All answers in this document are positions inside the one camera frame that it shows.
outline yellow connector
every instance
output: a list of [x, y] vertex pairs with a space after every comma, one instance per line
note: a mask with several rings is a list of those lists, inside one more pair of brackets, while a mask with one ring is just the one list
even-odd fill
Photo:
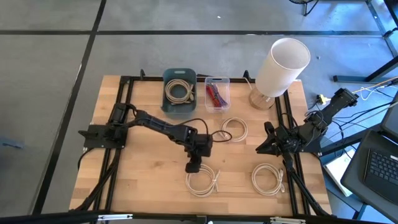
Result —
[[321, 94], [321, 95], [318, 95], [318, 96], [317, 96], [317, 101], [318, 101], [319, 103], [321, 103], [322, 105], [325, 105], [327, 101], [330, 101], [330, 98], [327, 98], [327, 97], [325, 97], [325, 96], [323, 96], [323, 95]]

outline red object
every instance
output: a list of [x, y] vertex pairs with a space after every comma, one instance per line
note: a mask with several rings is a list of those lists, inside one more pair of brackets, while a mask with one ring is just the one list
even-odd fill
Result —
[[212, 89], [212, 87], [210, 87], [209, 85], [206, 86], [206, 92], [207, 94], [211, 97], [211, 100], [213, 102], [214, 107], [221, 107], [220, 102], [216, 99], [215, 93]]

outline laptop keyboard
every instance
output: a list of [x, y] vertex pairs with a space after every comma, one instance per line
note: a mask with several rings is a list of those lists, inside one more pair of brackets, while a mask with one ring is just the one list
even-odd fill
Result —
[[370, 149], [368, 161], [368, 174], [388, 180], [398, 185], [398, 161], [386, 154]]

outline concrete floor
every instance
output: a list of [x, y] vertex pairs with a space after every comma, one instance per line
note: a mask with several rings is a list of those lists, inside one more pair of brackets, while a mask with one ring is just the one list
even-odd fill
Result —
[[[0, 29], [88, 29], [100, 0], [0, 1]], [[386, 28], [392, 19], [381, 1], [373, 1]], [[307, 17], [302, 7], [286, 1], [108, 1], [100, 30], [378, 30], [363, 2], [321, 1]], [[278, 36], [185, 35], [97, 36], [72, 119], [50, 186], [44, 212], [68, 210], [83, 138], [77, 131], [91, 121], [103, 75], [159, 76], [167, 68], [189, 67], [197, 73], [256, 77], [262, 60]], [[368, 75], [392, 55], [380, 37], [294, 37], [311, 51], [310, 65], [299, 76], [308, 105], [316, 94], [327, 96], [339, 87], [333, 75]], [[76, 77], [88, 36], [0, 35], [0, 136], [25, 143], [21, 150], [0, 148], [0, 216], [24, 215], [35, 194], [60, 118]], [[396, 76], [398, 71], [389, 74]], [[396, 90], [383, 90], [394, 95]], [[359, 101], [352, 114], [391, 99], [374, 94]], [[365, 126], [378, 123], [375, 117]], [[353, 127], [346, 135], [361, 128]], [[330, 126], [327, 136], [337, 131]], [[333, 213], [351, 218], [354, 211], [330, 194]], [[380, 214], [368, 212], [370, 219]]]

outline wooden table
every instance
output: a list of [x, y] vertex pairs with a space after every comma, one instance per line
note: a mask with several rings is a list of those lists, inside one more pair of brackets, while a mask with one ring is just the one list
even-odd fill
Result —
[[[116, 100], [119, 76], [105, 76], [99, 90], [93, 120], [94, 124], [105, 124]], [[164, 119], [172, 124], [181, 121], [172, 120], [160, 109], [162, 103], [162, 82], [134, 82], [131, 103], [137, 109]], [[223, 120], [239, 117], [248, 124], [249, 133], [241, 142], [214, 143], [211, 157], [203, 158], [203, 163], [213, 170], [221, 170], [218, 179], [219, 192], [213, 192], [207, 198], [197, 198], [189, 193], [185, 186], [184, 171], [188, 162], [182, 146], [171, 142], [166, 136], [144, 127], [129, 130], [126, 147], [122, 150], [117, 181], [112, 201], [112, 211], [132, 213], [172, 213], [207, 215], [278, 215], [291, 216], [287, 179], [284, 176], [285, 193], [275, 196], [259, 195], [252, 187], [251, 172], [260, 163], [270, 163], [284, 168], [282, 157], [256, 154], [255, 148], [266, 139], [264, 122], [271, 121], [278, 126], [275, 106], [267, 111], [259, 111], [250, 106], [247, 83], [231, 83], [231, 108], [227, 113], [213, 114], [206, 111], [203, 83], [197, 84], [197, 108], [193, 118], [203, 118], [210, 132], [219, 130]], [[301, 81], [293, 82], [289, 88], [293, 115], [298, 124], [303, 123], [307, 110]], [[199, 121], [189, 123], [204, 133], [204, 125]], [[227, 128], [233, 135], [243, 130], [240, 124], [230, 123]], [[94, 149], [81, 162], [70, 208], [79, 206], [93, 190], [100, 175], [104, 149]], [[302, 153], [302, 167], [305, 183], [318, 203], [327, 212], [331, 212], [325, 183], [318, 159]], [[258, 184], [270, 188], [275, 177], [269, 171], [261, 171]], [[205, 174], [192, 179], [192, 186], [200, 189], [209, 184]], [[300, 191], [296, 187], [298, 210], [302, 213]], [[107, 186], [104, 188], [101, 208], [104, 207]]]

